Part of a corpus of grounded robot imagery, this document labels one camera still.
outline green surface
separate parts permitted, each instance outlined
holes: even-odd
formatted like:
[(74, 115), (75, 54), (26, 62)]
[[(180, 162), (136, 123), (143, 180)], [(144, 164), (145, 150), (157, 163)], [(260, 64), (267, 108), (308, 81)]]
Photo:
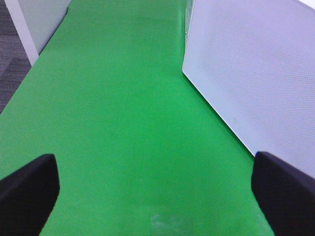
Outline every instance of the green surface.
[(184, 0), (73, 0), (0, 115), (0, 177), (54, 153), (51, 235), (272, 235), (253, 157), (182, 74)]

